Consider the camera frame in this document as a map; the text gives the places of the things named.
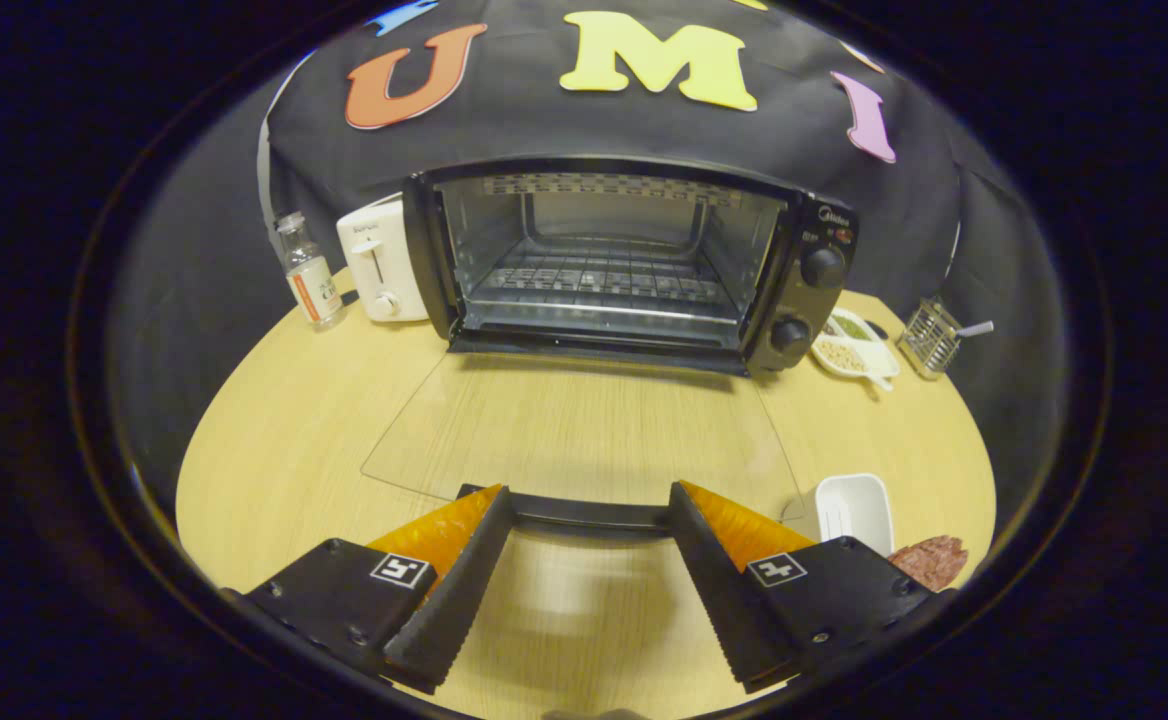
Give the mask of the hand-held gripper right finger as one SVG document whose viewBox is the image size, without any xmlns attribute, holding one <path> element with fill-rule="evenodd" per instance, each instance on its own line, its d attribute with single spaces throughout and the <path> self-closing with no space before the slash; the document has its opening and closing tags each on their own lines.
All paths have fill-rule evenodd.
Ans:
<svg viewBox="0 0 1168 720">
<path fill-rule="evenodd" d="M 693 483 L 672 484 L 667 520 L 726 665 L 749 693 L 881 664 L 953 597 L 858 539 L 812 541 Z"/>
</svg>

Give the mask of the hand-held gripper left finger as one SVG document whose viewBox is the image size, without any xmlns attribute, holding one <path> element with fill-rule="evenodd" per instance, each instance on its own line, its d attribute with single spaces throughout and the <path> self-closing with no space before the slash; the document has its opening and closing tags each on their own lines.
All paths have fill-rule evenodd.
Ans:
<svg viewBox="0 0 1168 720">
<path fill-rule="evenodd" d="M 338 678 L 430 694 L 468 638 L 512 527 L 510 491 L 478 489 L 377 547 L 325 539 L 250 591 L 223 596 Z"/>
</svg>

